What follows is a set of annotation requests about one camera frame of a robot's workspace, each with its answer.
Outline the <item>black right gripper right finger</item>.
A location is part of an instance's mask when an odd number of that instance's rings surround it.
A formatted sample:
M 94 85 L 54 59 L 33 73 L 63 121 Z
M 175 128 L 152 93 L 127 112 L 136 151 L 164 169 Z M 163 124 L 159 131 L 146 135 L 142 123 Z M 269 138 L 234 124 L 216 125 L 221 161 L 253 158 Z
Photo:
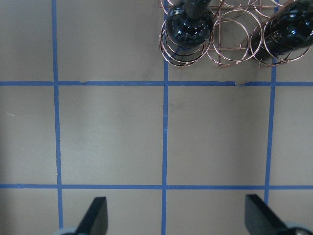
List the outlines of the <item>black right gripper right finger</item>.
M 245 227 L 250 235 L 286 235 L 289 230 L 257 194 L 245 196 Z

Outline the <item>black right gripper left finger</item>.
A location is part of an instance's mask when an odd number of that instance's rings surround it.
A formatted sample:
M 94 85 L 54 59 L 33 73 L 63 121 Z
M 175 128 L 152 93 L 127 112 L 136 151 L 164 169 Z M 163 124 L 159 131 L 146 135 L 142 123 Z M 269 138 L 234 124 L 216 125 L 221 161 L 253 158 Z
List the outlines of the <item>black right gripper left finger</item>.
M 95 197 L 78 225 L 76 235 L 106 235 L 108 209 L 106 197 Z

